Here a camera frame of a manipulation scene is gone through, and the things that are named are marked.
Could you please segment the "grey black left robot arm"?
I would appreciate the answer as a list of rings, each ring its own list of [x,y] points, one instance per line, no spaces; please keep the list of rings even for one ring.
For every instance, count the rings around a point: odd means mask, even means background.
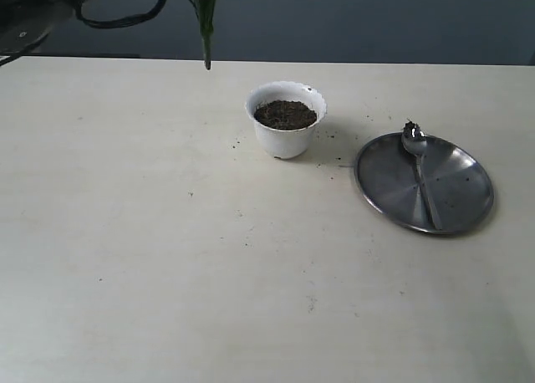
[[[1,65],[38,48],[88,0],[1,0]]]

